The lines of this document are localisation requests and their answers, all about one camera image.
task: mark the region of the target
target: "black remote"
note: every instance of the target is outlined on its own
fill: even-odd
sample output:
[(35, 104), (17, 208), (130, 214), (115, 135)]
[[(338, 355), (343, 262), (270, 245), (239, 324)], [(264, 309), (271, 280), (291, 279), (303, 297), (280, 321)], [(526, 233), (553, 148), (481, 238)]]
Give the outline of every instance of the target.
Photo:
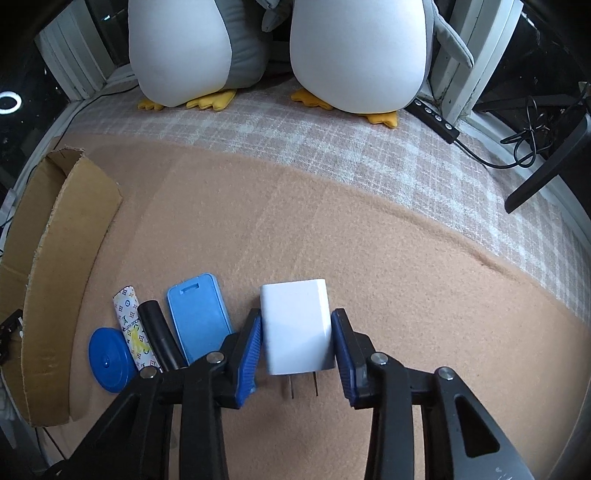
[(460, 134), (457, 128), (418, 98), (410, 102), (405, 110), (417, 117), (449, 144), (454, 143)]

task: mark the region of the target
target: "blue phone case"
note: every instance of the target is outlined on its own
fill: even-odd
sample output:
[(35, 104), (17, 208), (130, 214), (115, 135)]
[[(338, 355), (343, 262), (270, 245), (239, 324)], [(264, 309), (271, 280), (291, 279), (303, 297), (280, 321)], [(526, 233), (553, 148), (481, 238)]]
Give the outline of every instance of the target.
[(222, 293), (211, 273), (175, 285), (168, 290), (167, 298), (189, 365), (219, 350), (226, 335), (232, 333)]

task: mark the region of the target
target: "penguin yellow feet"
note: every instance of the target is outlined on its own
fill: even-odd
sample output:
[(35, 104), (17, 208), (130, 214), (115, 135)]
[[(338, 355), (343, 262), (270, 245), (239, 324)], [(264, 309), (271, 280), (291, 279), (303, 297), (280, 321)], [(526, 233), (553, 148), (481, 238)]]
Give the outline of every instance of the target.
[(223, 92), (210, 93), (209, 95), (203, 95), (195, 100), (189, 100), (187, 102), (187, 108), (195, 108), (198, 106), (203, 110), (213, 107), (214, 111), (219, 112), (230, 105), (230, 102), (235, 96), (236, 90), (224, 90)]
[(301, 88), (298, 91), (291, 94), (291, 99), (294, 102), (301, 102), (306, 106), (314, 107), (319, 106), (324, 110), (332, 110), (332, 105), (329, 105), (324, 100), (320, 100), (317, 96), (312, 95), (305, 88)]
[(384, 124), (390, 128), (396, 128), (398, 126), (398, 114), (396, 112), (360, 113), (359, 115), (367, 118), (370, 124)]
[(138, 110), (156, 110), (157, 112), (159, 112), (163, 108), (164, 105), (160, 105), (159, 103), (153, 102), (152, 100), (148, 100), (147, 98), (140, 100), (138, 103)]

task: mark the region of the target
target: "glowing ring light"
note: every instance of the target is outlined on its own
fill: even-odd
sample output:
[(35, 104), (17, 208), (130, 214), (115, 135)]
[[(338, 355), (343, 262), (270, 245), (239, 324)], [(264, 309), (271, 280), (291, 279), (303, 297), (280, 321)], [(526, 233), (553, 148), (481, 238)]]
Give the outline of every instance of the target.
[(2, 93), (0, 93), (0, 99), (2, 99), (2, 98), (11, 98), (17, 104), (15, 106), (11, 107), (11, 108), (0, 108), (0, 115), (8, 115), (9, 113), (14, 113), (22, 105), (22, 99), (21, 99), (21, 96), (18, 93), (14, 93), (14, 92), (2, 92)]

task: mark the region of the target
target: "penguin white belly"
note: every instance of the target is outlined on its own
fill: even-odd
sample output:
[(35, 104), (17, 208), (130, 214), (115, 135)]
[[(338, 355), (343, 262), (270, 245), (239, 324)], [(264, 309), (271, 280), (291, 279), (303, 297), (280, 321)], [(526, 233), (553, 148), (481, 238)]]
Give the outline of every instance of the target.
[(405, 107), (427, 58), (422, 0), (295, 0), (290, 54), (310, 93), (351, 113)]
[(177, 106), (217, 92), (232, 47), (215, 0), (129, 0), (129, 61), (146, 97)]

